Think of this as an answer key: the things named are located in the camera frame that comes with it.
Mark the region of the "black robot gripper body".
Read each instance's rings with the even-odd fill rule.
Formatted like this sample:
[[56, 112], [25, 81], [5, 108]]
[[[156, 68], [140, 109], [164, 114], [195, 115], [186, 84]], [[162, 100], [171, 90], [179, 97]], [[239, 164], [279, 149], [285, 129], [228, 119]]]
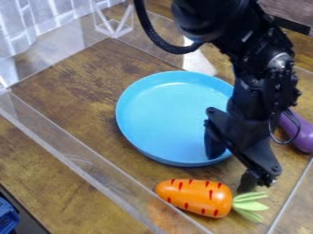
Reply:
[[282, 142], [274, 137], [274, 129], [282, 114], [295, 126], [299, 126], [290, 109], [274, 113], [265, 120], [246, 119], [231, 101], [227, 104], [227, 112], [214, 107], [206, 109], [207, 119], [212, 121], [220, 133], [226, 150], [234, 154], [244, 167], [259, 175], [269, 174], [278, 177], [282, 173], [279, 162], [270, 148], [270, 141], [278, 144], [291, 142], [291, 139]]

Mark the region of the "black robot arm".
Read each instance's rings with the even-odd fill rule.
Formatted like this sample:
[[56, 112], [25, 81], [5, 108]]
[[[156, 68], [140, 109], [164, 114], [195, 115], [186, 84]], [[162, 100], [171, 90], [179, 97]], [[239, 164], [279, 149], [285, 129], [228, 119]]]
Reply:
[[210, 43], [234, 66], [234, 92], [224, 111], [206, 109], [206, 154], [228, 150], [247, 168], [236, 191], [271, 186], [281, 165], [270, 148], [279, 116], [297, 104], [291, 42], [256, 0], [174, 0], [178, 28]]

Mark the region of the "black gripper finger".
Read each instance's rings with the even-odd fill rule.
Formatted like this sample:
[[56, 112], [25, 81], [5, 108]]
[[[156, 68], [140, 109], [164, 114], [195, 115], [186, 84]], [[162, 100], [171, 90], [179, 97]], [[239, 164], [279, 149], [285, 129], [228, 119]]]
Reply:
[[250, 192], [256, 186], [270, 187], [277, 181], [277, 178], [269, 174], [259, 175], [252, 170], [246, 170], [240, 177], [236, 193], [243, 194]]
[[204, 120], [204, 147], [208, 159], [216, 159], [226, 151], [220, 133], [210, 119]]

